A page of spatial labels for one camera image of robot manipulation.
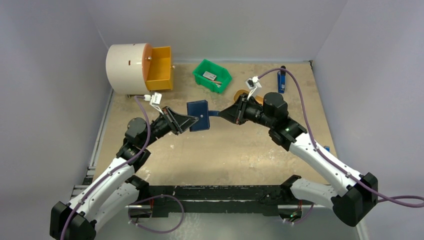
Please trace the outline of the navy blue card holder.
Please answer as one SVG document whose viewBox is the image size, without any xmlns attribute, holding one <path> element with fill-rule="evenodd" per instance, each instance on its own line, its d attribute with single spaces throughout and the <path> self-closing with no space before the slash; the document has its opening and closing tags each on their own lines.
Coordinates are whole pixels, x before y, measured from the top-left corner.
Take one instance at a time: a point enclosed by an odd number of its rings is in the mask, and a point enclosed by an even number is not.
<svg viewBox="0 0 424 240">
<path fill-rule="evenodd" d="M 197 100 L 186 103 L 187 114 L 198 117 L 198 121 L 190 128 L 190 132 L 198 132 L 210 129 L 210 117 L 218 117 L 218 110 L 209 110 L 207 100 Z"/>
</svg>

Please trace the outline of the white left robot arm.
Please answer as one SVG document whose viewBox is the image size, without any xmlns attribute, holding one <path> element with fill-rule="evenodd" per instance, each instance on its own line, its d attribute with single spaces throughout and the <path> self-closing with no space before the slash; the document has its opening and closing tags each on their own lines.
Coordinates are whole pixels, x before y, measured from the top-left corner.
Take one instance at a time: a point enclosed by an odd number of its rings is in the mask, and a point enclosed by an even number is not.
<svg viewBox="0 0 424 240">
<path fill-rule="evenodd" d="M 150 199 L 149 183 L 135 173 L 151 154 L 147 146 L 168 133 L 182 134 L 198 120 L 168 106 L 152 122 L 141 117 L 131 119 L 123 145 L 106 170 L 68 203 L 59 201 L 53 206 L 50 236 L 56 240 L 93 240 L 125 206 L 146 203 Z"/>
</svg>

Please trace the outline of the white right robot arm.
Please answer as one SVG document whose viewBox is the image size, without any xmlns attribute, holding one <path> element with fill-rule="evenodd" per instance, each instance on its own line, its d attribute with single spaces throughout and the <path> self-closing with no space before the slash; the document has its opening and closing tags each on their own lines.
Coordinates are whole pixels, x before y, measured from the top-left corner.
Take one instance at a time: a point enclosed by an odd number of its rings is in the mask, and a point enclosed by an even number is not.
<svg viewBox="0 0 424 240">
<path fill-rule="evenodd" d="M 355 227 L 377 205 L 378 179 L 370 172 L 362 174 L 352 169 L 312 140 L 311 134 L 289 116 L 288 104 L 281 94 L 269 92 L 259 103 L 242 93 L 218 116 L 236 125 L 250 121 L 267 127 L 274 143 L 302 159 L 328 182 L 324 185 L 295 176 L 280 191 L 284 202 L 306 200 L 332 209 L 350 227 Z"/>
</svg>

